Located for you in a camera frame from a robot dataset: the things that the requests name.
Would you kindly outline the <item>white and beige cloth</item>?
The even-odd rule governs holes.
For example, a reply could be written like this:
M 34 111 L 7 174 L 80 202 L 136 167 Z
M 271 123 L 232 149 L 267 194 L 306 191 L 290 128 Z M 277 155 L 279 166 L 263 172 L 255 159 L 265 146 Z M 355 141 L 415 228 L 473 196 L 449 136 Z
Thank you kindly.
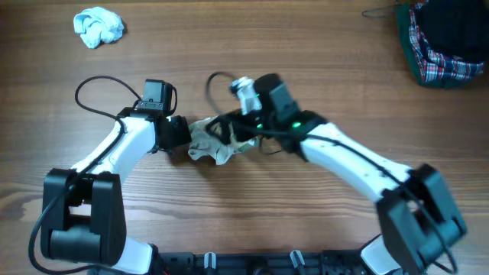
M 193 160 L 200 157 L 212 157 L 217 165 L 225 164 L 232 155 L 244 153 L 259 145 L 258 137 L 248 141 L 237 141 L 237 135 L 231 130 L 231 143 L 224 144 L 218 138 L 212 137 L 205 130 L 215 117 L 193 122 L 189 126 L 192 141 L 189 144 L 188 154 Z

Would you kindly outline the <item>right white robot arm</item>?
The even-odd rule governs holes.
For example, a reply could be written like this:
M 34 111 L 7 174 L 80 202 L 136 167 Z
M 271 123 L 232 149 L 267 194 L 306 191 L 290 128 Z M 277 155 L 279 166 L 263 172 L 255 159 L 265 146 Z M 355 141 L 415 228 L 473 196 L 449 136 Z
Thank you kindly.
M 375 205 L 381 232 L 359 251 L 368 273 L 425 274 L 431 266 L 458 272 L 452 246 L 468 229 L 437 169 L 413 169 L 369 150 L 328 119 L 302 110 L 275 73 L 256 80 L 226 77 L 238 110 L 224 113 L 211 97 L 211 84 L 205 86 L 222 127 L 216 139 L 274 138 L 282 150 L 334 173 Z

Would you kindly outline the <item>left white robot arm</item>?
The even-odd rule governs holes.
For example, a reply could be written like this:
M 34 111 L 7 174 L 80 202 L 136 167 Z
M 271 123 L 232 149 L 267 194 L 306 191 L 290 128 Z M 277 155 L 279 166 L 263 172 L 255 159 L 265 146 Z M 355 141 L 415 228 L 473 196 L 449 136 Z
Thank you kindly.
M 52 272 L 37 262 L 35 244 L 45 258 L 77 263 L 69 274 L 169 272 L 155 245 L 128 237 L 121 185 L 145 154 L 170 153 L 191 141 L 176 107 L 176 87 L 146 80 L 143 95 L 113 116 L 114 128 L 88 157 L 45 176 L 42 213 L 28 245 L 37 270 Z

